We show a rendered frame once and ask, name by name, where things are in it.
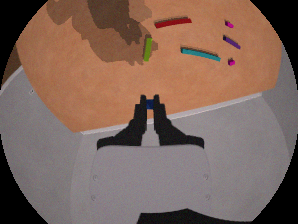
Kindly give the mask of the purple rod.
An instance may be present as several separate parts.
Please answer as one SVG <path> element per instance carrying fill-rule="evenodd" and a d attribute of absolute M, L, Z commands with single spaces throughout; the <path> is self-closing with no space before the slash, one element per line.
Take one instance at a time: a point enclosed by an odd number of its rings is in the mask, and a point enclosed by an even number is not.
<path fill-rule="evenodd" d="M 223 40 L 226 41 L 226 42 L 228 42 L 228 43 L 230 43 L 231 45 L 233 45 L 234 47 L 236 47 L 236 48 L 238 48 L 238 49 L 241 48 L 241 46 L 239 46 L 238 44 L 236 44 L 235 42 L 233 42 L 232 40 L 230 40 L 230 39 L 227 38 L 227 37 L 223 37 Z"/>

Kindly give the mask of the dark red rod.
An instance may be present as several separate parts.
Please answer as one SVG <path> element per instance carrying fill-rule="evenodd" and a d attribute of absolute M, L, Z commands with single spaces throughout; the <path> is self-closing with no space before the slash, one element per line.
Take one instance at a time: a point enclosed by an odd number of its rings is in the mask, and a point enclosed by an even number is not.
<path fill-rule="evenodd" d="M 177 25 L 177 24 L 185 24 L 185 23 L 192 23 L 191 18 L 161 22 L 161 23 L 155 24 L 155 26 L 156 26 L 156 29 L 157 29 L 157 28 L 161 28 L 161 27 L 166 27 L 166 26 L 171 26 L 171 25 Z"/>

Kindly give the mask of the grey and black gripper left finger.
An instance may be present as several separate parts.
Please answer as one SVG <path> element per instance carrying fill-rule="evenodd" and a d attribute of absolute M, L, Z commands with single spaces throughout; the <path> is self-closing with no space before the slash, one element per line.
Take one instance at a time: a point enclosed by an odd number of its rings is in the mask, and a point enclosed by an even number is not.
<path fill-rule="evenodd" d="M 109 145 L 141 146 L 142 135 L 147 131 L 146 101 L 146 96 L 141 95 L 140 104 L 135 104 L 134 118 L 129 121 L 128 126 L 115 136 L 99 139 L 97 150 Z"/>

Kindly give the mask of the turquoise rod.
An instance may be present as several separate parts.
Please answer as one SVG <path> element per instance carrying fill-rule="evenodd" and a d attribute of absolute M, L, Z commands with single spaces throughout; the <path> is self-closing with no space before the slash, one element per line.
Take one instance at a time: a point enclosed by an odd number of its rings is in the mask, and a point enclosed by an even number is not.
<path fill-rule="evenodd" d="M 183 49 L 183 48 L 181 48 L 181 53 L 182 54 L 189 54 L 189 55 L 200 56 L 200 57 L 204 57 L 204 58 L 216 60 L 216 61 L 219 61 L 219 62 L 221 60 L 221 58 L 218 57 L 218 56 L 211 55 L 211 54 L 204 53 L 204 52 L 200 52 L 200 51 L 190 50 L 190 49 Z"/>

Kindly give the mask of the small magenta block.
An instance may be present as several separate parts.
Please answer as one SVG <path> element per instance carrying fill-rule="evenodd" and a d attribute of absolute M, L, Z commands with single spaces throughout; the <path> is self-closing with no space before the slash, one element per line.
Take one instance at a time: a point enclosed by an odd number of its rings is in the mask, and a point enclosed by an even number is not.
<path fill-rule="evenodd" d="M 235 64 L 235 61 L 234 60 L 230 60 L 230 61 L 228 61 L 228 65 L 234 65 Z"/>
<path fill-rule="evenodd" d="M 229 23 L 229 22 L 225 22 L 225 25 L 230 27 L 230 28 L 233 28 L 233 24 Z"/>

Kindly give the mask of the lime green rod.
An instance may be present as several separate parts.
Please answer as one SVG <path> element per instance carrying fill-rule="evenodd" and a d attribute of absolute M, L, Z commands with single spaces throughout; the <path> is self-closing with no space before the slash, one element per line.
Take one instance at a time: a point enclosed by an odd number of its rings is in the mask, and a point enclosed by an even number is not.
<path fill-rule="evenodd" d="M 147 62 L 149 62 L 149 56 L 150 56 L 150 50 L 151 50 L 151 45 L 152 45 L 152 39 L 153 38 L 147 38 L 147 42 L 146 42 L 144 61 L 147 61 Z"/>

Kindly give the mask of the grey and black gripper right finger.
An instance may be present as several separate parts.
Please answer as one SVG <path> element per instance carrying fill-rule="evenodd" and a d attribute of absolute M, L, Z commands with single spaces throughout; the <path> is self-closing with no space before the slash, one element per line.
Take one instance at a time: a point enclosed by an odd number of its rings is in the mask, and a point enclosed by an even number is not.
<path fill-rule="evenodd" d="M 172 125 L 166 116 L 165 104 L 160 104 L 159 94 L 153 96 L 153 103 L 154 131 L 158 134 L 160 146 L 195 144 L 204 149 L 203 138 L 187 136 Z"/>

